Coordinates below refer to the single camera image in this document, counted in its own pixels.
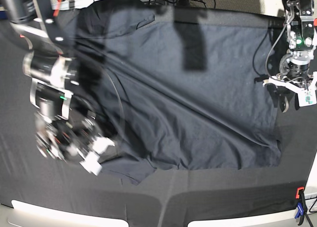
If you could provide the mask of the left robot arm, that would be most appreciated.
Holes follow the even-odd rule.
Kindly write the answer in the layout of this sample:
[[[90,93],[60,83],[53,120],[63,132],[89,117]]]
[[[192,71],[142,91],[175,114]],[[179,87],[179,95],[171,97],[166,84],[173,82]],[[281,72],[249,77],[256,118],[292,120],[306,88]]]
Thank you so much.
[[[317,103],[317,73],[310,72],[317,48],[314,0],[282,0],[282,3],[285,20],[271,50],[282,36],[286,37],[288,49],[280,59],[277,74],[271,74],[265,62],[268,79],[263,84],[293,92],[300,108],[313,106]]]

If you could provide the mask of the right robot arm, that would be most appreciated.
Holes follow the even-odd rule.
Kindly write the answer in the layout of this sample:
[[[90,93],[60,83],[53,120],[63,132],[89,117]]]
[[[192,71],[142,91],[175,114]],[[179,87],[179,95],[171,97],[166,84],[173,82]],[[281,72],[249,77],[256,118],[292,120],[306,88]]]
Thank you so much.
[[[114,142],[105,136],[89,101],[75,93],[78,70],[50,0],[0,0],[13,30],[28,44],[22,69],[32,79],[37,148],[44,157],[79,163],[98,175]]]

